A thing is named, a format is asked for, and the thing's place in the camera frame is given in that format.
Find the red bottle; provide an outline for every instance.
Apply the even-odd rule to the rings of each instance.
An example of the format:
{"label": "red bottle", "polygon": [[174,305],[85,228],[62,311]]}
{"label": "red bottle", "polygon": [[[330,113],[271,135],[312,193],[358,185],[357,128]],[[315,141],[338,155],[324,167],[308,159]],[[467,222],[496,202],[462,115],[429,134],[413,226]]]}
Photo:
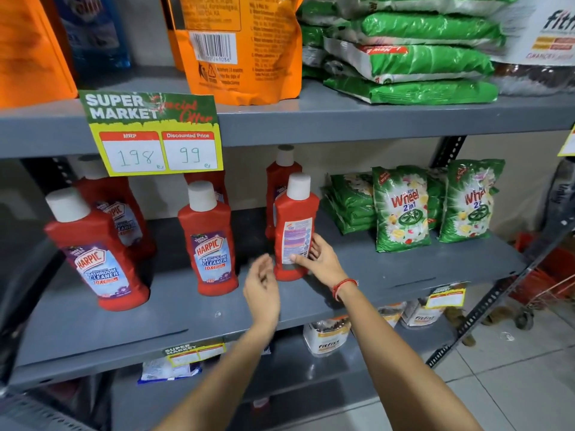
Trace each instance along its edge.
{"label": "red bottle", "polygon": [[128,248],[129,257],[139,261],[153,256],[156,245],[130,189],[128,177],[108,176],[97,154],[81,156],[78,167],[84,177],[74,186],[92,207],[108,213],[114,219],[119,239]]}
{"label": "red bottle", "polygon": [[188,184],[193,183],[194,181],[209,181],[214,186],[216,199],[221,203],[229,205],[228,192],[226,191],[225,171],[188,172],[183,176]]}
{"label": "red bottle", "polygon": [[109,214],[91,209],[75,187],[48,194],[46,202],[56,218],[44,227],[46,234],[96,293],[100,307],[130,310],[148,300],[149,289],[136,275]]}
{"label": "red bottle", "polygon": [[301,165],[293,161],[293,146],[279,145],[276,161],[266,168],[266,237],[272,240],[275,236],[274,201],[288,187],[290,174],[301,172]]}
{"label": "red bottle", "polygon": [[186,235],[191,267],[198,277],[198,292],[215,297],[237,288],[234,238],[229,223],[232,210],[216,200],[209,181],[187,187],[190,204],[178,212]]}
{"label": "red bottle", "polygon": [[320,206],[317,195],[310,193],[311,177],[303,173],[289,176],[287,190],[276,199],[276,266],[279,281],[294,281],[308,273],[293,263],[289,256],[308,256]]}

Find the orange pouch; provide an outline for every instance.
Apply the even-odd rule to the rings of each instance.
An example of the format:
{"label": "orange pouch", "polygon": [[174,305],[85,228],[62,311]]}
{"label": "orange pouch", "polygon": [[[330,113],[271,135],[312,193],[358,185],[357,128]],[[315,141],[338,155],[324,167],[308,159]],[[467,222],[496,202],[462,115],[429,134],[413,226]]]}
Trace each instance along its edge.
{"label": "orange pouch", "polygon": [[191,93],[273,104],[301,89],[302,0],[170,0]]}
{"label": "orange pouch", "polygon": [[77,97],[40,0],[0,2],[0,46],[0,108]]}

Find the bathroom cleaner bottle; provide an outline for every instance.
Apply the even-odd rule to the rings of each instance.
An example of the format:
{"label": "bathroom cleaner bottle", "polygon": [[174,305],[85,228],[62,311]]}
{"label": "bathroom cleaner bottle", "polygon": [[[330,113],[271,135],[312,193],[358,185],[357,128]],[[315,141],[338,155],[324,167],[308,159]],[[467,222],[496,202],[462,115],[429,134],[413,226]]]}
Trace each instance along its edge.
{"label": "bathroom cleaner bottle", "polygon": [[75,187],[49,193],[46,202],[56,219],[44,227],[46,234],[96,293],[100,307],[130,310],[148,300],[149,289],[136,275],[110,215],[90,208]]}
{"label": "bathroom cleaner bottle", "polygon": [[270,240],[275,236],[274,201],[285,192],[294,172],[301,172],[301,165],[293,160],[293,145],[279,145],[276,161],[266,168],[266,237]]}
{"label": "bathroom cleaner bottle", "polygon": [[216,199],[221,203],[229,205],[228,192],[226,191],[225,171],[188,172],[183,176],[188,184],[193,183],[194,181],[209,181],[214,186]]}
{"label": "bathroom cleaner bottle", "polygon": [[287,190],[276,199],[276,266],[279,281],[294,281],[308,273],[293,263],[291,254],[308,256],[320,205],[317,195],[310,192],[311,177],[304,173],[289,176]]}
{"label": "bathroom cleaner bottle", "polygon": [[230,293],[237,288],[232,210],[216,200],[210,181],[190,183],[187,194],[190,204],[178,212],[178,219],[198,277],[198,292],[208,297]]}
{"label": "bathroom cleaner bottle", "polygon": [[54,0],[83,79],[129,68],[126,38],[114,0]]}
{"label": "bathroom cleaner bottle", "polygon": [[97,154],[81,156],[78,168],[84,176],[74,186],[92,207],[114,219],[119,239],[128,248],[130,258],[139,261],[153,256],[156,245],[130,189],[128,177],[108,176],[104,162]]}

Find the hand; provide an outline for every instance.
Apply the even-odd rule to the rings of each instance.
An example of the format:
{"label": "hand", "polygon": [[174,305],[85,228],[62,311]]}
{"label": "hand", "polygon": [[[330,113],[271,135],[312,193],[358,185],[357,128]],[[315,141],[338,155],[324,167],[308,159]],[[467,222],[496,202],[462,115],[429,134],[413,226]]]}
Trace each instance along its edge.
{"label": "hand", "polygon": [[252,327],[263,329],[271,338],[279,320],[279,289],[269,254],[263,254],[249,268],[244,297],[254,321]]}
{"label": "hand", "polygon": [[338,283],[349,278],[339,264],[334,248],[323,240],[318,233],[313,234],[308,259],[299,254],[292,254],[290,260],[308,268],[329,289],[333,289]]}

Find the red bracelet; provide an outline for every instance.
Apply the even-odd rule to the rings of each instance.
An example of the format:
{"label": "red bracelet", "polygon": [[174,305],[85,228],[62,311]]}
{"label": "red bracelet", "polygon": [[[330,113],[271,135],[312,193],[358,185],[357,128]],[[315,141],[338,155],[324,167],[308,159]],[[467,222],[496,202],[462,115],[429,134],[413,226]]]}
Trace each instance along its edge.
{"label": "red bracelet", "polygon": [[346,278],[345,280],[340,281],[340,282],[337,283],[337,284],[334,286],[334,288],[331,290],[332,293],[334,294],[334,299],[335,299],[336,301],[339,301],[339,299],[338,299],[338,291],[339,291],[339,288],[340,288],[344,283],[347,283],[347,282],[352,282],[352,283],[355,284],[356,287],[358,287],[357,281],[355,281],[353,278]]}

